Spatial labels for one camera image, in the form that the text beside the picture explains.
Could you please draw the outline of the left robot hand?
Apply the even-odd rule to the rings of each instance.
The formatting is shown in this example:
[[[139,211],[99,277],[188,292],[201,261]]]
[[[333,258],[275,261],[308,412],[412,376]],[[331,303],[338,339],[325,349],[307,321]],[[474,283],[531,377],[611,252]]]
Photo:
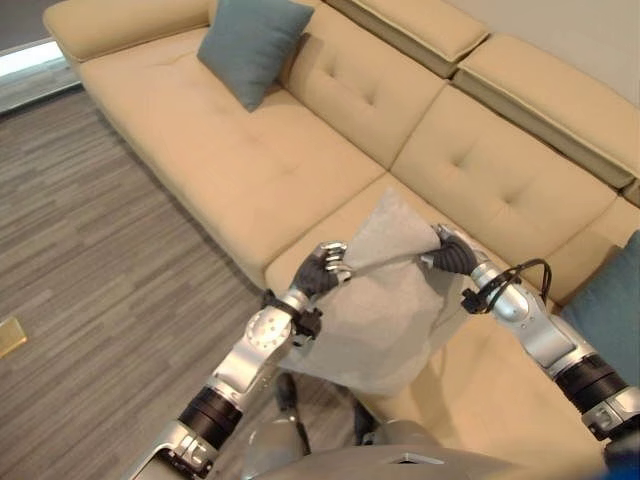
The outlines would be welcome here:
[[[349,282],[353,276],[353,269],[344,261],[346,252],[347,244],[344,242],[329,241],[318,244],[298,267],[290,289],[313,299]]]

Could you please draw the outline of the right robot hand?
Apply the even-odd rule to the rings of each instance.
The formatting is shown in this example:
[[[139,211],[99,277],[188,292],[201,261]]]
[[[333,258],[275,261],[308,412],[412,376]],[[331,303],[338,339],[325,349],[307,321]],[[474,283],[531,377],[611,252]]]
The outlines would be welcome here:
[[[428,268],[469,276],[478,266],[470,244],[460,233],[444,224],[436,224],[433,229],[440,240],[440,246],[421,254],[420,261]]]

